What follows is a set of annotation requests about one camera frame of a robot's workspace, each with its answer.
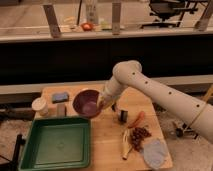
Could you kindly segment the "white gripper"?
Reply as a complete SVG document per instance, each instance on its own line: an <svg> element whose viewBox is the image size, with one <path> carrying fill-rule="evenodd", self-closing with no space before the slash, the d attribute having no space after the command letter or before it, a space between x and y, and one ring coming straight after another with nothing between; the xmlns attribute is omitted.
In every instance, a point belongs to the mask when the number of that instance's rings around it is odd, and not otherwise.
<svg viewBox="0 0 213 171"><path fill-rule="evenodd" d="M111 107L119 98L119 95L112 95L109 90L104 87L98 95L97 107L101 110L104 110L108 107Z"/></svg>

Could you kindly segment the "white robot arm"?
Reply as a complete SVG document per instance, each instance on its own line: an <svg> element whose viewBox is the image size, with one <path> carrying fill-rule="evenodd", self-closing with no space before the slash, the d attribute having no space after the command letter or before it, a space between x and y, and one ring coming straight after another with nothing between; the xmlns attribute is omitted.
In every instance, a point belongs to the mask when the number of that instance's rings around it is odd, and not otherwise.
<svg viewBox="0 0 213 171"><path fill-rule="evenodd" d="M112 105L127 87L144 93L213 144L213 106L146 77L136 60L119 62L113 67L112 77L104 84L97 106L104 109Z"/></svg>

